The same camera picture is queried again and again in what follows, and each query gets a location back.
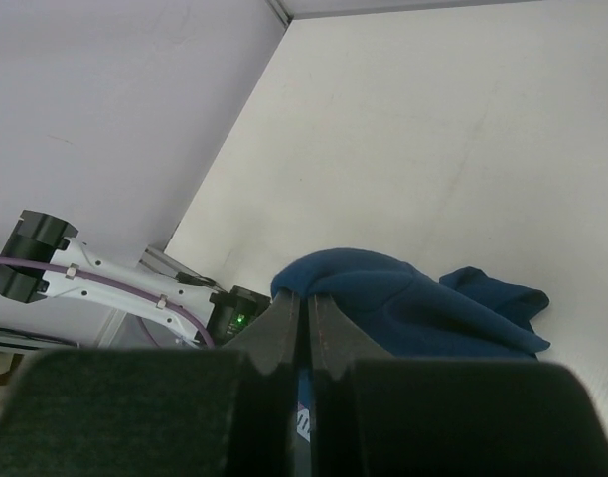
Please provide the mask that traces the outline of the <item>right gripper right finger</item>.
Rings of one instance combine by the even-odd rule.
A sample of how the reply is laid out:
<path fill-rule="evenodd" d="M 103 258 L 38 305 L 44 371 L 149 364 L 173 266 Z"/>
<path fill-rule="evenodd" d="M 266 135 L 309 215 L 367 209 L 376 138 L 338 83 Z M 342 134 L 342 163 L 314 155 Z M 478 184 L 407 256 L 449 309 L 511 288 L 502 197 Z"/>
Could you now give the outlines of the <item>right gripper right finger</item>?
<path fill-rule="evenodd" d="M 307 305 L 314 381 L 337 381 L 356 360 L 392 357 L 353 323 L 330 295 L 315 295 Z"/>

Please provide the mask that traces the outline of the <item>blue mickey t shirt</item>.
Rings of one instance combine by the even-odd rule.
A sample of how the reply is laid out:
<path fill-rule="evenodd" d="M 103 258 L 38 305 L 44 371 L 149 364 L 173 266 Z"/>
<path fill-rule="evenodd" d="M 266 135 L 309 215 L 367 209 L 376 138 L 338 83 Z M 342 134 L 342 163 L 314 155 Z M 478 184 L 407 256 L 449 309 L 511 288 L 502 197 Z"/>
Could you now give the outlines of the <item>blue mickey t shirt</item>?
<path fill-rule="evenodd" d="M 303 256 L 280 271 L 273 296 L 333 298 L 342 313 L 396 357 L 534 360 L 549 349 L 531 320 L 548 307 L 541 290 L 463 267 L 432 280 L 411 264 L 358 248 Z"/>

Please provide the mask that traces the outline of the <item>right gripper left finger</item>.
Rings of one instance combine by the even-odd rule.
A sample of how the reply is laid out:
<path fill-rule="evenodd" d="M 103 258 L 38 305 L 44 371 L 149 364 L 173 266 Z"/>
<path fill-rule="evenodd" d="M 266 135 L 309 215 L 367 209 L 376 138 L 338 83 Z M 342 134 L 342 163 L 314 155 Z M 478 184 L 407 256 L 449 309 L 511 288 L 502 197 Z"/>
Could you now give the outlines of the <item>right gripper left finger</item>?
<path fill-rule="evenodd" d="M 280 291 L 272 304 L 243 331 L 223 346 L 223 350 L 245 353 L 263 375 L 295 364 L 300 298 Z"/>

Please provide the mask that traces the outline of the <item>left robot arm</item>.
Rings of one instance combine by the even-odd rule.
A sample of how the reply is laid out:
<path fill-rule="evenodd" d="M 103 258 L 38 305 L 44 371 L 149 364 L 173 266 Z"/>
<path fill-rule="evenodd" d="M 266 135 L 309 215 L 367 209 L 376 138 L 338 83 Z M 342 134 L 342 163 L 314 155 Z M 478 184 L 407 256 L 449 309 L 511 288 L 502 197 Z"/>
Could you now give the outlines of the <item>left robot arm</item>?
<path fill-rule="evenodd" d="M 60 218 L 25 210 L 0 252 L 0 296 L 31 304 L 76 299 L 104 305 L 171 332 L 192 348 L 230 341 L 270 305 L 270 297 L 191 272 L 162 252 L 168 276 L 118 264 L 93 252 Z"/>

